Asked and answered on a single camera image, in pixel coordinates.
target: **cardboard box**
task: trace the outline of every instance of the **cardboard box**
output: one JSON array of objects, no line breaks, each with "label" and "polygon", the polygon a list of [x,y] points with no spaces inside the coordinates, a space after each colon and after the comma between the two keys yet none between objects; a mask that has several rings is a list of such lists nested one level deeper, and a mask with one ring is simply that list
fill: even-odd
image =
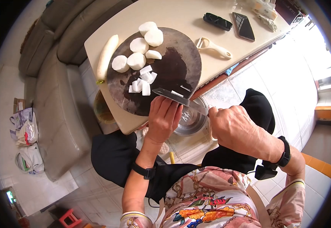
[{"label": "cardboard box", "polygon": [[13,100],[13,114],[25,109],[25,99],[14,98]]}]

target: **table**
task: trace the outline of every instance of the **table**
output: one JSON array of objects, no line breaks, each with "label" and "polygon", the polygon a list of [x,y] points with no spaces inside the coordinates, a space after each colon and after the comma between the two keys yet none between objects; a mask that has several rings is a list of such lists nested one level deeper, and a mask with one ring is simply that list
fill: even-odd
[{"label": "table", "polygon": [[[233,23],[232,12],[248,16],[254,31],[255,42],[241,39],[233,27],[229,32],[203,21],[205,13],[213,13]],[[196,42],[201,36],[229,50],[233,58],[225,60],[210,52],[200,51],[202,73],[198,88],[218,77],[225,70],[259,52],[289,32],[287,22],[278,16],[276,32],[264,26],[242,0],[139,0],[126,7],[99,27],[84,43],[90,65],[96,72],[99,56],[104,44],[115,34],[119,42],[138,31],[139,25],[154,21],[159,27],[169,27],[181,31]],[[124,134],[130,134],[148,120],[146,116],[136,116],[119,107],[111,97],[106,83],[99,88],[111,110],[114,119]]]}]

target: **round cutting board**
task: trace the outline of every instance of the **round cutting board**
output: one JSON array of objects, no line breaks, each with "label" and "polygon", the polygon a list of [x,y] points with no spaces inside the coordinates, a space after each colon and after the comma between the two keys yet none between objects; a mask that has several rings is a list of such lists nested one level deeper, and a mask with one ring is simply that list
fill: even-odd
[{"label": "round cutting board", "polygon": [[[145,64],[151,65],[153,72],[158,74],[150,90],[161,87],[190,98],[201,77],[200,53],[193,41],[180,31],[166,27],[159,29],[163,31],[164,41],[158,47],[150,46],[149,50],[158,51],[162,59],[146,59]],[[112,61],[116,56],[129,57],[133,53],[130,43],[139,37],[142,37],[140,32],[132,34],[116,49],[108,65],[107,84],[112,98],[120,107],[135,115],[149,116],[150,103],[158,95],[152,91],[150,96],[143,96],[141,92],[129,93],[129,86],[140,76],[139,71],[130,68],[125,73],[119,73],[112,69]]]}]

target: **floral shirt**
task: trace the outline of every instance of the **floral shirt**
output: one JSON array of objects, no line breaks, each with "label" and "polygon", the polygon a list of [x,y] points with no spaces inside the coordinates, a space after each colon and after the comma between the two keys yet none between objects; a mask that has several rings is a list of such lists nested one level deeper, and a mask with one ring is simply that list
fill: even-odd
[{"label": "floral shirt", "polygon": [[[191,171],[166,193],[165,216],[160,227],[261,227],[257,209],[248,197],[247,175],[213,166]],[[286,185],[266,206],[272,227],[292,228],[301,223],[305,183]],[[120,227],[150,228],[152,221],[140,212],[126,212]]]}]

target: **knife blade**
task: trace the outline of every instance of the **knife blade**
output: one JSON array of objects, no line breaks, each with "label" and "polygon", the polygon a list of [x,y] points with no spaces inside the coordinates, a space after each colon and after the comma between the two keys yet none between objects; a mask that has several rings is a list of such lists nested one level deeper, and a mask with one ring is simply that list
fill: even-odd
[{"label": "knife blade", "polygon": [[161,95],[161,96],[169,98],[169,99],[171,99],[175,102],[183,104],[184,106],[187,106],[187,107],[195,110],[196,112],[198,112],[198,113],[200,113],[204,116],[209,116],[209,109],[202,106],[202,105],[197,104],[194,101],[191,101],[191,100],[186,99],[184,97],[173,94],[172,92],[170,92],[166,89],[163,89],[163,88],[153,89],[152,91],[154,93],[158,94],[158,95]]}]

